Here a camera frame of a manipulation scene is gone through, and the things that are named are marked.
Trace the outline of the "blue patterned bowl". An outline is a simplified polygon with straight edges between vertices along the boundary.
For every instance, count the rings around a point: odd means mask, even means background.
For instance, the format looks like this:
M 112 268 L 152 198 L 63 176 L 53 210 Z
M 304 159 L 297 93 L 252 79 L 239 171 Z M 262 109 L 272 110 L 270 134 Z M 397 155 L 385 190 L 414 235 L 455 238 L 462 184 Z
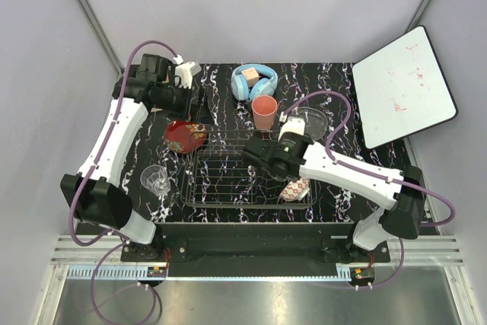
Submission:
M 310 192 L 310 181 L 300 178 L 289 182 L 279 194 L 279 198 L 286 202 L 301 201 Z

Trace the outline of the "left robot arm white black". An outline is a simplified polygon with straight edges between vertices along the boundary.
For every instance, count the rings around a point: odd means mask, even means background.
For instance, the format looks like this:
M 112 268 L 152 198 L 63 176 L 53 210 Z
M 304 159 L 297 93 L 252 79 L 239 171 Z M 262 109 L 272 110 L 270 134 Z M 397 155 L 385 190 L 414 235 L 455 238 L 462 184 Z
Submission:
M 120 186 L 120 175 L 143 122 L 153 109 L 176 118 L 189 116 L 193 78 L 201 70 L 180 56 L 169 60 L 144 54 L 139 65 L 129 66 L 113 87 L 107 120 L 98 139 L 76 174 L 65 174 L 60 188 L 69 207 L 68 221 L 114 230 L 138 244 L 149 261 L 164 253 L 155 237 L 156 226 L 138 214 L 132 199 Z

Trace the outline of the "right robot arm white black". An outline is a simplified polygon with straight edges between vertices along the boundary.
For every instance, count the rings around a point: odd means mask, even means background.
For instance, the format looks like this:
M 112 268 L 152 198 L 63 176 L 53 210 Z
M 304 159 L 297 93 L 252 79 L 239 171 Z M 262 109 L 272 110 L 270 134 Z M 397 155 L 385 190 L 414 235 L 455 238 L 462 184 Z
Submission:
M 422 171 L 378 167 L 345 155 L 331 158 L 325 146 L 305 135 L 285 132 L 279 140 L 251 137 L 243 159 L 281 181 L 316 180 L 348 190 L 374 202 L 378 209 L 356 223 L 345 251 L 354 261 L 365 260 L 378 244 L 398 237 L 419 236 L 425 205 Z

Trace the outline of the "wire dish rack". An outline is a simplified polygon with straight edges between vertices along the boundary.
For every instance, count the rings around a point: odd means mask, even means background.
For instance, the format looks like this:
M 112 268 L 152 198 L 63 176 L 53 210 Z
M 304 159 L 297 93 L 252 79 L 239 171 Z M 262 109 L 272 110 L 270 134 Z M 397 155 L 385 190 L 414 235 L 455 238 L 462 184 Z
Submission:
M 307 209 L 317 202 L 317 184 L 310 182 L 301 199 L 281 196 L 285 181 L 273 179 L 261 167 L 244 160 L 252 137 L 275 140 L 269 130 L 210 131 L 202 146 L 186 156 L 181 199 L 198 209 Z

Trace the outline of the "clear glass plate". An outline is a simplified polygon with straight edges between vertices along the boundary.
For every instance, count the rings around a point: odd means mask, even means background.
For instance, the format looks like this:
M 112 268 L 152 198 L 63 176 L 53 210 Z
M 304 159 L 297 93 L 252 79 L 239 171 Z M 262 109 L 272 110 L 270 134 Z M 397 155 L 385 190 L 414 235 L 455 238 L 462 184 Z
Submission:
M 313 141 L 320 140 L 325 136 L 328 119 L 323 112 L 311 107 L 298 107 L 292 111 L 291 115 L 304 121 L 304 134 L 308 135 Z

